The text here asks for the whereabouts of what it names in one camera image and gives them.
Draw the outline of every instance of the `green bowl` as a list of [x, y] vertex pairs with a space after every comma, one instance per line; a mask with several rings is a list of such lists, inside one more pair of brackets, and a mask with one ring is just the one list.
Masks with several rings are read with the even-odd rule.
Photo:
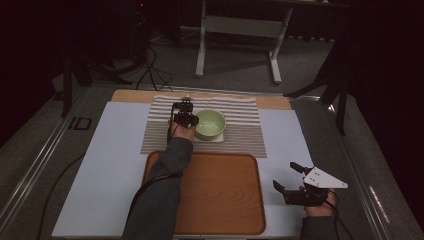
[[199, 117], [199, 124], [197, 124], [196, 127], [196, 136], [202, 140], [214, 140], [225, 130], [225, 117], [220, 111], [204, 109], [197, 112], [196, 116]]

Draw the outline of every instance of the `striped placemat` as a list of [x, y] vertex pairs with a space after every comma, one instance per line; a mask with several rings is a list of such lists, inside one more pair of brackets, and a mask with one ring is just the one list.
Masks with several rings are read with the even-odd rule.
[[[166, 134], [171, 107], [180, 98], [155, 96], [150, 106], [146, 131], [141, 147], [142, 154], [166, 148]], [[256, 158], [266, 158], [261, 122], [255, 98], [192, 98], [193, 112], [205, 108], [222, 112], [227, 121], [223, 142], [195, 141], [196, 152], [247, 153]]]

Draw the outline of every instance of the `gray sleeve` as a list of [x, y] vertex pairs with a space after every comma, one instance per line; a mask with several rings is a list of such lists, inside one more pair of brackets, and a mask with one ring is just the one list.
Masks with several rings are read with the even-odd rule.
[[300, 236], [302, 240], [337, 240], [334, 218], [305, 217]]
[[[182, 172], [189, 164], [193, 144], [173, 138], [160, 159], [152, 166], [148, 180]], [[172, 239], [180, 201], [181, 180], [166, 179], [152, 184], [139, 197], [121, 239]]]

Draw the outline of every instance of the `wooden tray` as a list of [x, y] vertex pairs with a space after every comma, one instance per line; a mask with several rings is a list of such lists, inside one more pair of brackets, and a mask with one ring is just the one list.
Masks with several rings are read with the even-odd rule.
[[[148, 156], [145, 177], [161, 153]], [[257, 235], [265, 226], [256, 159], [248, 154], [193, 153], [182, 177], [175, 234]]]

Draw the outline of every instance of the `human arm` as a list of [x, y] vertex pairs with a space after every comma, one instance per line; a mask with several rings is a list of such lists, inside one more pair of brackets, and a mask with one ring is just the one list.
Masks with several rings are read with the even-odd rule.
[[[173, 123], [173, 137], [165, 152], [149, 171], [147, 180], [182, 172], [193, 152], [195, 126]], [[181, 179], [170, 178], [148, 187], [130, 213], [122, 239], [172, 239], [180, 201]]]
[[338, 239], [334, 225], [334, 209], [328, 203], [336, 206], [334, 189], [328, 191], [326, 202], [321, 206], [305, 207], [306, 217], [303, 218], [302, 240], [333, 240]]

